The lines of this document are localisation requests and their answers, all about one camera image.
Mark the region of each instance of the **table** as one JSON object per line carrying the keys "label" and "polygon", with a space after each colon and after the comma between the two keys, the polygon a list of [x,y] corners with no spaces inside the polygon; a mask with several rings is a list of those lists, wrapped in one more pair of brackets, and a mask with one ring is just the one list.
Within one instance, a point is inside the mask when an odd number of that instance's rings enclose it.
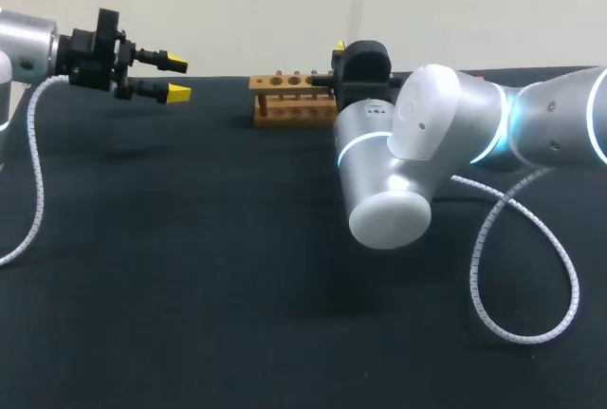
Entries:
{"label": "table", "polygon": [[[571,69],[475,72],[523,85]],[[56,86],[36,125],[43,227],[0,270],[4,408],[597,408],[607,399],[607,176],[560,171],[522,202],[579,273],[554,343],[505,344],[469,299],[491,199],[448,185],[396,251],[350,235],[330,130],[256,130],[247,79],[179,79],[165,107]],[[0,252],[29,228],[22,102],[0,174]],[[466,168],[505,189],[520,175]],[[544,332],[566,310],[558,256],[505,212],[481,290],[498,324]]]}

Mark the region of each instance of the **black object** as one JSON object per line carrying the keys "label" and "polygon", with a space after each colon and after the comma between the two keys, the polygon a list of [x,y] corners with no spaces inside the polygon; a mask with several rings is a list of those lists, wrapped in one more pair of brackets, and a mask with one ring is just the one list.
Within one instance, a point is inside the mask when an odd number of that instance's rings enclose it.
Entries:
{"label": "black object", "polygon": [[327,86],[335,94],[338,110],[365,99],[391,102],[402,80],[391,75],[386,47],[377,41],[357,41],[345,50],[333,50],[332,76],[313,76],[314,86]]}
{"label": "black object", "polygon": [[[524,86],[571,70],[475,75]],[[432,205],[419,242],[365,249],[343,213],[331,130],[254,129],[248,79],[183,83],[204,100],[123,107],[60,86],[41,98],[45,218],[0,269],[3,409],[604,408],[604,172],[558,171],[523,193],[571,254],[582,299],[554,343],[506,344],[469,298],[488,205]],[[35,206],[31,92],[0,173],[2,252]],[[519,177],[460,175],[501,189]],[[545,331],[567,309],[558,256],[517,214],[491,231],[481,272],[508,329]]]}
{"label": "black object", "polygon": [[62,35],[57,49],[56,73],[69,76],[69,82],[77,86],[109,91],[116,84],[114,96],[130,100],[133,94],[166,101],[167,85],[154,82],[130,82],[128,68],[135,60],[155,65],[159,70],[185,73],[188,64],[172,60],[166,51],[137,51],[135,43],[126,39],[126,33],[118,30],[119,13],[100,9],[96,31],[74,29],[71,37]]}

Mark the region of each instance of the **white spiral cable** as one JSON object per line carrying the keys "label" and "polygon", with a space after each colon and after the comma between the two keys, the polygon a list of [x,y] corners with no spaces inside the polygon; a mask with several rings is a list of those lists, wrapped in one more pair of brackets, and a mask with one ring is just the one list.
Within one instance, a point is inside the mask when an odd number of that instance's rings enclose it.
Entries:
{"label": "white spiral cable", "polygon": [[34,128],[34,115],[36,113],[36,105],[42,93],[52,84],[67,84],[69,79],[66,75],[60,75],[56,77],[50,77],[42,82],[34,94],[31,95],[28,105],[28,140],[29,140],[29,153],[31,154],[31,164],[34,168],[34,177],[36,180],[36,213],[34,214],[34,220],[29,228],[29,232],[23,239],[21,244],[14,249],[14,251],[8,253],[4,257],[0,258],[0,267],[5,266],[8,262],[17,258],[23,251],[25,251],[31,242],[33,241],[36,233],[40,229],[42,224],[42,216],[45,210],[45,187],[42,181],[42,169],[40,167],[40,157],[38,155],[38,145],[36,144],[36,130]]}
{"label": "white spiral cable", "polygon": [[[547,169],[541,169],[537,172],[532,173],[531,175],[523,178],[513,187],[511,187],[505,194],[493,189],[483,183],[479,183],[477,181],[473,181],[471,179],[463,178],[463,177],[452,177],[453,181],[458,183],[466,184],[476,189],[480,189],[486,193],[499,197],[498,202],[489,212],[481,230],[478,233],[478,237],[476,238],[476,243],[474,245],[474,252],[472,254],[472,262],[470,265],[470,295],[472,296],[472,302],[474,303],[474,308],[478,313],[479,317],[483,321],[483,323],[497,336],[504,338],[505,340],[511,341],[517,344],[539,344],[544,343],[546,341],[550,341],[559,336],[563,331],[569,327],[573,318],[578,311],[579,306],[579,282],[578,276],[576,275],[576,269],[567,254],[567,251],[561,245],[557,237],[548,229],[548,227],[532,212],[530,212],[525,206],[513,200],[512,197],[519,193],[522,189],[528,186],[531,182],[536,180],[539,177],[544,176],[549,171]],[[565,313],[563,319],[559,322],[557,326],[555,326],[550,331],[535,336],[522,336],[516,335],[514,333],[510,333],[509,331],[504,330],[499,325],[495,324],[493,320],[488,316],[485,307],[483,307],[483,302],[481,301],[481,296],[478,290],[478,268],[481,261],[481,255],[483,252],[483,247],[485,245],[485,240],[487,239],[487,235],[489,230],[493,226],[497,215],[504,208],[506,204],[510,204],[513,208],[518,210],[524,216],[526,216],[533,224],[535,224],[540,231],[548,238],[552,246],[555,248],[561,260],[565,266],[565,270],[567,271],[567,275],[569,276],[569,282],[571,284],[571,302],[569,304],[569,308]]]}

